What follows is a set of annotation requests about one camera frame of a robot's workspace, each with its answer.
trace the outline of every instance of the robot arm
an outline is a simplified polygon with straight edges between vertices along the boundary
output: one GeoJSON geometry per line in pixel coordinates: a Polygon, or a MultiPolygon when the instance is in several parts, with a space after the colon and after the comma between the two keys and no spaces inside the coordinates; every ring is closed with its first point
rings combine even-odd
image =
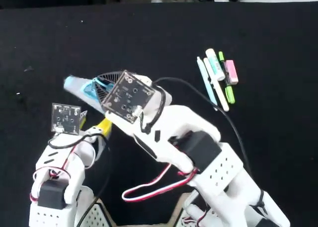
{"type": "Polygon", "coordinates": [[[258,226],[259,219],[270,220],[280,227],[290,226],[273,199],[245,171],[243,162],[231,146],[220,142],[221,135],[215,126],[188,107],[169,105],[170,103],[160,106],[163,94],[156,95],[159,93],[156,89],[151,99],[143,99],[142,93],[133,92],[134,82],[140,80],[125,82],[131,76],[128,72],[123,72],[122,79],[119,79],[109,95],[100,100],[105,117],[126,134],[133,136],[136,143],[156,161],[168,162],[184,173],[191,173],[195,168],[199,170],[188,184],[198,190],[208,206],[218,215],[217,221],[208,226],[258,226]],[[117,99],[120,106],[114,105],[117,99]],[[141,111],[137,114],[132,111],[130,115],[126,110],[129,106],[127,101],[141,111]],[[148,109],[141,117],[143,107],[148,109]],[[144,123],[151,122],[160,109],[160,117],[149,132],[143,131],[144,123]]]}
{"type": "Polygon", "coordinates": [[[51,140],[54,146],[67,146],[81,139],[85,142],[64,149],[54,149],[47,145],[36,163],[34,183],[30,193],[30,227],[74,227],[85,210],[92,203],[93,191],[82,186],[85,169],[90,168],[100,158],[108,137],[111,123],[104,119],[99,125],[78,136],[58,134],[51,140]]]}

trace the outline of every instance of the red and white wire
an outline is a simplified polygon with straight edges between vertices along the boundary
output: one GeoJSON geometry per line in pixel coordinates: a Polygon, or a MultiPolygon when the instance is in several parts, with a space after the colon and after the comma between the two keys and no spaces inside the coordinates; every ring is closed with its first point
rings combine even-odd
{"type": "Polygon", "coordinates": [[[36,179],[36,174],[40,171],[40,170],[43,170],[43,169],[47,169],[47,170],[53,170],[53,171],[55,171],[56,173],[58,173],[58,172],[62,172],[62,173],[64,173],[64,174],[66,174],[68,177],[69,177],[69,179],[71,178],[71,175],[67,172],[67,171],[65,171],[64,169],[62,169],[62,168],[60,168],[60,167],[56,167],[56,166],[43,166],[43,167],[40,167],[39,169],[37,169],[34,173],[33,173],[33,175],[32,175],[32,177],[33,177],[33,180],[35,181],[35,179],[36,179]]]}
{"type": "Polygon", "coordinates": [[[162,171],[162,173],[157,178],[155,178],[153,181],[151,181],[147,184],[142,184],[142,185],[139,185],[139,186],[136,186],[136,187],[133,187],[133,188],[130,188],[130,189],[124,191],[123,194],[121,195],[122,199],[125,202],[138,202],[138,201],[147,200],[151,197],[157,196],[159,194],[165,193],[165,192],[170,191],[174,188],[177,188],[179,186],[183,186],[183,185],[187,184],[194,177],[194,175],[197,172],[197,169],[195,168],[185,179],[183,179],[181,181],[174,182],[168,186],[162,187],[162,188],[160,188],[156,191],[150,192],[148,194],[138,196],[138,197],[133,197],[133,198],[126,197],[128,194],[130,194],[130,193],[132,193],[132,192],[134,192],[142,187],[152,186],[152,185],[156,184],[157,182],[159,182],[162,179],[162,177],[167,173],[167,171],[169,170],[170,167],[171,167],[171,164],[168,164],[167,167],[162,171]]]}

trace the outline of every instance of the blue object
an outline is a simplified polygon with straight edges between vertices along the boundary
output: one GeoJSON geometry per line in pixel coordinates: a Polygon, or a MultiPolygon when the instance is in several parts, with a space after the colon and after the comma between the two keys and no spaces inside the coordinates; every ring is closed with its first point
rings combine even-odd
{"type": "Polygon", "coordinates": [[[64,81],[64,86],[65,87],[70,86],[73,80],[74,80],[74,76],[68,76],[64,81]]]}
{"type": "Polygon", "coordinates": [[[209,75],[208,75],[207,69],[205,68],[205,65],[204,65],[203,61],[200,59],[200,57],[197,57],[197,63],[198,63],[198,67],[199,67],[200,72],[201,72],[202,79],[203,79],[204,84],[205,84],[205,88],[207,89],[209,98],[210,98],[211,102],[213,102],[215,105],[218,105],[217,100],[215,99],[211,84],[209,82],[209,75]]]}
{"type": "MultiPolygon", "coordinates": [[[[69,82],[72,82],[72,80],[68,80],[69,78],[70,78],[70,76],[65,80],[66,85],[69,82]]],[[[98,101],[98,97],[96,94],[94,82],[96,82],[99,85],[101,85],[102,87],[104,87],[106,92],[110,92],[112,90],[112,88],[114,87],[114,84],[110,83],[110,84],[106,85],[106,84],[102,83],[101,81],[99,81],[97,78],[94,78],[91,81],[87,82],[85,85],[83,85],[82,88],[80,89],[81,92],[83,92],[83,94],[85,94],[87,97],[89,97],[97,102],[99,102],[99,101],[98,101]]]]}
{"type": "Polygon", "coordinates": [[[83,94],[85,94],[89,98],[98,102],[98,98],[96,95],[96,90],[95,90],[95,85],[93,83],[93,80],[91,80],[91,81],[87,82],[85,85],[83,85],[80,90],[81,90],[81,92],[83,92],[83,94]]]}

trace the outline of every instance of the blue pen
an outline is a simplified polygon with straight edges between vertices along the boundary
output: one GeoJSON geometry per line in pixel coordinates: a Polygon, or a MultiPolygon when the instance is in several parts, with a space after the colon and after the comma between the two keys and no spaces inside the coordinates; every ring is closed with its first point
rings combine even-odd
{"type": "Polygon", "coordinates": [[[197,57],[197,63],[201,72],[202,79],[205,84],[205,88],[207,89],[208,95],[210,97],[211,102],[213,102],[215,105],[218,105],[217,100],[215,99],[211,84],[209,82],[209,76],[207,73],[207,70],[205,68],[205,65],[203,61],[200,59],[200,57],[197,57]]]}

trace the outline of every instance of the black surface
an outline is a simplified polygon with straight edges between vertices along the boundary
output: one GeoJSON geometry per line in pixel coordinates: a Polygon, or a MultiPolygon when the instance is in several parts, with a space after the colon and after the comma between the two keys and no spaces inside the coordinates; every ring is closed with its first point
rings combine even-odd
{"type": "MultiPolygon", "coordinates": [[[[204,92],[196,56],[210,47],[235,61],[237,102],[229,114],[242,135],[255,181],[293,226],[316,226],[317,14],[318,3],[1,10],[1,226],[27,226],[32,173],[51,138],[51,103],[82,105],[63,91],[63,78],[128,69],[152,79],[178,76],[204,92]],[[33,70],[24,72],[28,67],[33,70]]],[[[240,155],[220,113],[182,85],[160,85],[171,92],[174,103],[188,105],[215,124],[222,140],[240,155]]],[[[101,119],[89,109],[87,127],[101,119]]],[[[111,142],[114,170],[103,201],[114,220],[167,221],[182,190],[141,203],[121,201],[125,189],[149,182],[164,165],[116,128],[111,142]]],[[[106,175],[103,160],[86,175],[95,192],[106,175]]]]}

